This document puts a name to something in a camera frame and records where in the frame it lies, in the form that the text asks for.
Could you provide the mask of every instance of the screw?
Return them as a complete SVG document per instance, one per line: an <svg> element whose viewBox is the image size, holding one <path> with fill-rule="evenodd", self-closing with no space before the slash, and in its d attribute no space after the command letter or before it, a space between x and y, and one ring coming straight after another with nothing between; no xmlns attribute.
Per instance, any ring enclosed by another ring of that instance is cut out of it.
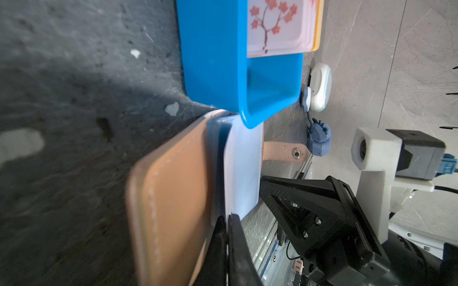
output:
<svg viewBox="0 0 458 286"><path fill-rule="evenodd" d="M293 157L294 157L294 159L296 159L296 160L300 158L300 151L299 151L299 149L297 149L297 148L294 149L294 151L293 151Z"/></svg>
<svg viewBox="0 0 458 286"><path fill-rule="evenodd" d="M361 145L360 145L360 157L362 160L364 160L364 158L366 157L366 139L363 139L361 141Z"/></svg>

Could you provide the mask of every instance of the black plastic mount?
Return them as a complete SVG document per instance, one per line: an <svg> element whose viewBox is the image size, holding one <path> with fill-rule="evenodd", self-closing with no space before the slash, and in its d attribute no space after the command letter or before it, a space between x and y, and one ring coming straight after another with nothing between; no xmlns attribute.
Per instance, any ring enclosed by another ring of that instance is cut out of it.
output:
<svg viewBox="0 0 458 286"><path fill-rule="evenodd" d="M315 283L360 285L389 272L388 257L347 184L331 176L264 176L259 194Z"/></svg>
<svg viewBox="0 0 458 286"><path fill-rule="evenodd" d="M387 131L402 139L396 177L427 181L436 177L445 151L442 140L416 130Z"/></svg>
<svg viewBox="0 0 458 286"><path fill-rule="evenodd" d="M226 275L229 286L262 286L236 214L229 215L227 235L224 217L218 218L193 286L226 286Z"/></svg>

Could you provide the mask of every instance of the pink leather strap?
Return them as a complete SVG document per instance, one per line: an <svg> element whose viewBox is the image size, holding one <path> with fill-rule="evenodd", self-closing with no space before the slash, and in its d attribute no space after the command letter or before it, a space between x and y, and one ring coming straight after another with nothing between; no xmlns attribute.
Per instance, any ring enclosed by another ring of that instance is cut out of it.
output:
<svg viewBox="0 0 458 286"><path fill-rule="evenodd" d="M263 161L276 160L293 163L304 163L308 156L309 150L304 144L265 141L262 146Z"/></svg>

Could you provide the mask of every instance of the white oval object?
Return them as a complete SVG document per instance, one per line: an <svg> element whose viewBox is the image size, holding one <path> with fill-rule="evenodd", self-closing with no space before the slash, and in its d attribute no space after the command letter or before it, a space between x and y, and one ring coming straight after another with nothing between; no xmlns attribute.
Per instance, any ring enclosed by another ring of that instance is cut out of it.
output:
<svg viewBox="0 0 458 286"><path fill-rule="evenodd" d="M313 67L310 75L310 109L320 112L326 107L331 95L331 68L325 63L318 63Z"/></svg>

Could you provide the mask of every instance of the cherry blossom illustration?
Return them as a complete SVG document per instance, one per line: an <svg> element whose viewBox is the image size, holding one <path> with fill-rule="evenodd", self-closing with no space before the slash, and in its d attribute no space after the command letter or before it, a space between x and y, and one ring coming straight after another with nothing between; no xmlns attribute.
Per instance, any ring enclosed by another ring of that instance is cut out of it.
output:
<svg viewBox="0 0 458 286"><path fill-rule="evenodd" d="M280 33L281 27L278 25L280 21L284 20L285 23L289 23L293 19L293 16L297 14L297 5L296 4L293 4L289 8L288 8L288 4L286 3L286 1L280 1L280 4L278 5L277 0L266 0L266 4L267 5L264 8L264 12L262 13L262 18L260 18L260 8L259 7L253 6L253 8L250 9L251 16L254 16L255 18L253 22L251 23L251 28L257 29L258 27L261 27L262 29L264 29L264 46L262 47L262 50L264 50L265 53L267 53L266 46L267 46L268 33L272 32L272 34L274 35ZM273 9L275 9L276 7L278 7L278 10L280 10L280 12L278 13L278 17L277 17L277 23L275 24L275 26L268 29L264 25L264 20L266 18L267 9L269 9L270 11L273 11Z"/></svg>

